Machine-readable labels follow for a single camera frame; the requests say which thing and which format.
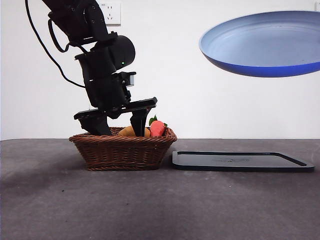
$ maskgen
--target electrical socket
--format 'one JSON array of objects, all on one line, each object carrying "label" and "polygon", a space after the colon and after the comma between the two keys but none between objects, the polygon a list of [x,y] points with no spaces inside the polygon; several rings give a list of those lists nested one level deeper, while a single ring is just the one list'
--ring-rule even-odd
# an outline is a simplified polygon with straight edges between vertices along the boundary
[{"label": "electrical socket", "polygon": [[107,25],[121,25],[121,3],[110,1],[99,1],[104,20]]},{"label": "electrical socket", "polygon": [[317,1],[317,2],[315,3],[315,10],[318,11],[318,12],[320,12],[320,1]]}]

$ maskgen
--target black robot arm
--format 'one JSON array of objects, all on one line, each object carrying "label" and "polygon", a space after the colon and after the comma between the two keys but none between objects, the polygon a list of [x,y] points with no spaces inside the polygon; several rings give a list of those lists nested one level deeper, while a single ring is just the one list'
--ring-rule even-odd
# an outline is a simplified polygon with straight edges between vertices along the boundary
[{"label": "black robot arm", "polygon": [[[127,87],[133,85],[136,73],[116,73],[134,61],[136,52],[133,43],[116,32],[108,33],[103,13],[95,0],[42,1],[51,10],[48,26],[57,49],[66,52],[70,45],[83,51],[75,59],[82,67],[90,103],[97,109],[79,112],[74,119],[78,119],[82,128],[93,135],[111,135],[107,117],[116,119],[122,113],[132,112],[130,121],[133,130],[136,136],[143,137],[147,115],[151,108],[156,107],[157,99],[153,97],[130,102],[131,94]],[[58,44],[52,22],[67,35],[69,43],[66,49]],[[95,43],[90,51],[82,47],[90,43]]]}]

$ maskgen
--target wicker basket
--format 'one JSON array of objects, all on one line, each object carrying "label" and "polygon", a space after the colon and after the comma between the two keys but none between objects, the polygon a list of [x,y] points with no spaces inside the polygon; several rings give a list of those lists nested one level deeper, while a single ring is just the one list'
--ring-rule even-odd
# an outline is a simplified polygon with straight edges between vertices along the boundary
[{"label": "wicker basket", "polygon": [[155,170],[177,136],[166,128],[163,136],[118,136],[123,127],[111,127],[112,136],[89,133],[69,138],[86,161],[89,171],[103,170]]}]

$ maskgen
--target blue plate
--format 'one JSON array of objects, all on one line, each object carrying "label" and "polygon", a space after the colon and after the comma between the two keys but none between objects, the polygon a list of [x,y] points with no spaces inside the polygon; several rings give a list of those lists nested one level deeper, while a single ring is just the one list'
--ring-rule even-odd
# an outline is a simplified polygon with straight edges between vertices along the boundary
[{"label": "blue plate", "polygon": [[252,77],[289,77],[320,70],[320,12],[274,11],[236,18],[199,41],[219,68]]}]

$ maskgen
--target black tray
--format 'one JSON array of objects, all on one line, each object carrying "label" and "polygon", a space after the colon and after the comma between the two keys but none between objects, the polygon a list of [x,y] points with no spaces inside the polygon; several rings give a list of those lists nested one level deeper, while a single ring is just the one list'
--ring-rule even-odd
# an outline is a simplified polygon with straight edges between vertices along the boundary
[{"label": "black tray", "polygon": [[315,167],[278,152],[174,151],[172,163],[179,170],[230,172],[313,172]]}]

